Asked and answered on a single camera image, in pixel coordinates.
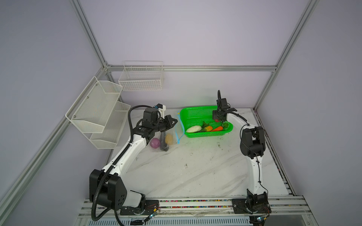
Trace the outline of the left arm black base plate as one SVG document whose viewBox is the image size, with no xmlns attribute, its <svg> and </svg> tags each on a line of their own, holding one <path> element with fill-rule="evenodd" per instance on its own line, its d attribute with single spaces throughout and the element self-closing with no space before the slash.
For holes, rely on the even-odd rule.
<svg viewBox="0 0 362 226">
<path fill-rule="evenodd" d="M 118 212 L 121 216 L 150 215 L 159 208 L 159 200 L 142 200 L 138 207 L 122 207 Z"/>
</svg>

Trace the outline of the green toy leafy vegetable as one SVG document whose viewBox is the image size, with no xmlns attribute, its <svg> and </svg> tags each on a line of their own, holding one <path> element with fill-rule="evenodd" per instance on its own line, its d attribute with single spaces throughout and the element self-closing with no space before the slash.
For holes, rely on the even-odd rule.
<svg viewBox="0 0 362 226">
<path fill-rule="evenodd" d="M 203 125 L 201 126 L 202 128 L 208 127 L 209 123 L 206 123 L 205 121 L 203 121 Z"/>
</svg>

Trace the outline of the dark toy eggplant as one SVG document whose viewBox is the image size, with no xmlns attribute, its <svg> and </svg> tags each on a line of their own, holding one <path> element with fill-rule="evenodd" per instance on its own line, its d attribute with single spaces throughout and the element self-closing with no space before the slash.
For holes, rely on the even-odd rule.
<svg viewBox="0 0 362 226">
<path fill-rule="evenodd" d="M 161 132 L 159 140 L 160 140 L 160 150 L 167 152 L 169 150 L 169 146 L 166 143 L 166 133 L 165 132 Z"/>
</svg>

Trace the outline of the yellow toy lemon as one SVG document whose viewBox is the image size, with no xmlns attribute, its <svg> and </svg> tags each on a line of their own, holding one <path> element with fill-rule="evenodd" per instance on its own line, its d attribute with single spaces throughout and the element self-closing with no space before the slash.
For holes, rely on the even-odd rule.
<svg viewBox="0 0 362 226">
<path fill-rule="evenodd" d="M 166 134 L 165 143 L 169 146 L 173 145 L 173 135 L 172 134 L 170 134 L 170 133 Z"/>
</svg>

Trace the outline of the green plastic basket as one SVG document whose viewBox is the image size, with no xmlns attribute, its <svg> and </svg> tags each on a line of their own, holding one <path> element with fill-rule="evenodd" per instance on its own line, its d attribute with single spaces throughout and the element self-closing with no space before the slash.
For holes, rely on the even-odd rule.
<svg viewBox="0 0 362 226">
<path fill-rule="evenodd" d="M 196 132 L 196 133 L 187 133 L 186 130 L 192 126 L 202 126 L 203 121 L 209 123 L 209 126 L 212 126 L 213 129 L 226 125 L 226 122 L 215 122 L 212 119 L 212 111 L 216 110 L 217 106 L 199 106 L 199 107 L 187 107 L 180 111 L 181 122 L 185 129 L 185 135 L 188 138 L 197 138 L 197 137 L 213 137 L 213 136 L 223 136 L 227 133 L 232 132 L 233 124 L 228 122 L 228 127 L 223 128 L 223 131 L 211 131 L 211 132 Z"/>
</svg>

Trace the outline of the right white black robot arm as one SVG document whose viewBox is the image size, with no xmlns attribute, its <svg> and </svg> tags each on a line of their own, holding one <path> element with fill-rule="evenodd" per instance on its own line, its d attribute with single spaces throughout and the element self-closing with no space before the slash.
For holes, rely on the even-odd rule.
<svg viewBox="0 0 362 226">
<path fill-rule="evenodd" d="M 239 128 L 240 151 L 247 157 L 249 170 L 249 186 L 247 197 L 242 210 L 254 214 L 268 207 L 268 189 L 262 180 L 262 159 L 266 150 L 265 130 L 255 126 L 232 108 L 226 98 L 218 93 L 217 109 L 213 111 L 212 118 L 220 122 L 230 122 Z"/>
</svg>

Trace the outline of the white mesh upper shelf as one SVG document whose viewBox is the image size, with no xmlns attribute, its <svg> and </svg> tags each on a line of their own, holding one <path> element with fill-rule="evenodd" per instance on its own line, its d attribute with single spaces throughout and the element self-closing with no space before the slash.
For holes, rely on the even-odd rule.
<svg viewBox="0 0 362 226">
<path fill-rule="evenodd" d="M 103 133 L 123 87 L 93 77 L 65 117 L 81 133 Z"/>
</svg>

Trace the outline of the clear zip bag blue zipper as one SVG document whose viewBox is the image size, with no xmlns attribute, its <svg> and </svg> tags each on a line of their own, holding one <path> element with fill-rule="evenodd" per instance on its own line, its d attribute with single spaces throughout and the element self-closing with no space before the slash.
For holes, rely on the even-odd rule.
<svg viewBox="0 0 362 226">
<path fill-rule="evenodd" d="M 172 147 L 180 144 L 181 138 L 184 136 L 184 127 L 181 122 L 180 112 L 173 114 L 172 117 L 178 121 L 176 125 L 166 132 L 157 132 L 155 137 L 150 141 L 151 148 L 167 152 Z"/>
</svg>

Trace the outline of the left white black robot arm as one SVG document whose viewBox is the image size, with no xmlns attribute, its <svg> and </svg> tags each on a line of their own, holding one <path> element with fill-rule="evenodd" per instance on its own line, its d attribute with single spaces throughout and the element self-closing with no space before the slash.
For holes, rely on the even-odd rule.
<svg viewBox="0 0 362 226">
<path fill-rule="evenodd" d="M 143 150 L 158 132 L 166 132 L 172 129 L 177 119 L 166 115 L 166 106 L 157 104 L 154 107 L 142 105 L 143 118 L 136 126 L 129 120 L 130 137 L 126 145 L 103 169 L 94 170 L 89 177 L 91 212 L 96 214 L 100 205 L 110 210 L 118 211 L 122 208 L 133 208 L 137 212 L 143 212 L 146 201 L 145 195 L 126 187 L 123 176 L 134 162 L 137 155 Z"/>
</svg>

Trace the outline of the orange toy carrot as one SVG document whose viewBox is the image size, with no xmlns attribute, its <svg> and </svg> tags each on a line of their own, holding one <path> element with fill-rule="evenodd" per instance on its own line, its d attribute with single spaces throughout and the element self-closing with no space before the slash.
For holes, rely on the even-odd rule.
<svg viewBox="0 0 362 226">
<path fill-rule="evenodd" d="M 212 131 L 223 131 L 223 127 L 219 126 L 219 127 L 215 128 L 215 129 L 213 129 Z"/>
</svg>

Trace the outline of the aluminium front rail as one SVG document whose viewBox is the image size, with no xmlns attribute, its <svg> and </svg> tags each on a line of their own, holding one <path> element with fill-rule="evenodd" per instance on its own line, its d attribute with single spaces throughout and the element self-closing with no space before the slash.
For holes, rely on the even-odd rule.
<svg viewBox="0 0 362 226">
<path fill-rule="evenodd" d="M 206 217 L 237 216 L 241 203 L 234 203 L 237 196 L 226 197 L 189 197 L 189 198 L 147 198 L 158 201 L 159 217 Z M 312 211 L 303 196 L 269 196 L 271 216 L 277 215 L 312 215 Z"/>
</svg>

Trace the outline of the white mesh lower shelf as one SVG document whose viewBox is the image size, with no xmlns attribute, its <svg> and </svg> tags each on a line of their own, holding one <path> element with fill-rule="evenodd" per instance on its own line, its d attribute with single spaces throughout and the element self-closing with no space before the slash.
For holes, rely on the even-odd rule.
<svg viewBox="0 0 362 226">
<path fill-rule="evenodd" d="M 124 125 L 128 122 L 128 112 L 131 106 L 123 102 L 116 102 L 108 122 L 102 133 L 93 133 L 90 142 L 97 149 L 114 149 L 120 139 Z"/>
</svg>

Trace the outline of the purple toy onion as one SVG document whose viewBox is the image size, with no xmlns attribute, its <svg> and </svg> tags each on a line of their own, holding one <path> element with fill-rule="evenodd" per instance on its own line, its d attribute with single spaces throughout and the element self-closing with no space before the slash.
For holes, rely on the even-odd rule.
<svg viewBox="0 0 362 226">
<path fill-rule="evenodd" d="M 153 148 L 153 149 L 158 149 L 161 145 L 161 142 L 158 138 L 153 138 L 151 141 L 150 141 L 150 146 Z"/>
</svg>

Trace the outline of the white toy radish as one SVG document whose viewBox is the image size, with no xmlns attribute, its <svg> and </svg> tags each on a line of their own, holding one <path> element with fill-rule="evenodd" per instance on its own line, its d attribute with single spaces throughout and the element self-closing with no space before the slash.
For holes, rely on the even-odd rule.
<svg viewBox="0 0 362 226">
<path fill-rule="evenodd" d="M 199 132 L 199 131 L 201 131 L 201 130 L 202 130 L 202 127 L 196 125 L 196 126 L 192 126 L 192 127 L 188 128 L 188 129 L 186 130 L 186 132 L 187 132 L 187 133 L 196 133 L 196 132 Z"/>
</svg>

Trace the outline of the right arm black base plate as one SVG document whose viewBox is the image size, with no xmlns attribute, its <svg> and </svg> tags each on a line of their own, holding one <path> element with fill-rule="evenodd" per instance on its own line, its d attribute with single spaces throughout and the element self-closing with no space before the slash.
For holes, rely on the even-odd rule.
<svg viewBox="0 0 362 226">
<path fill-rule="evenodd" d="M 232 199 L 232 207 L 235 214 L 270 214 L 271 208 L 266 199 Z"/>
</svg>

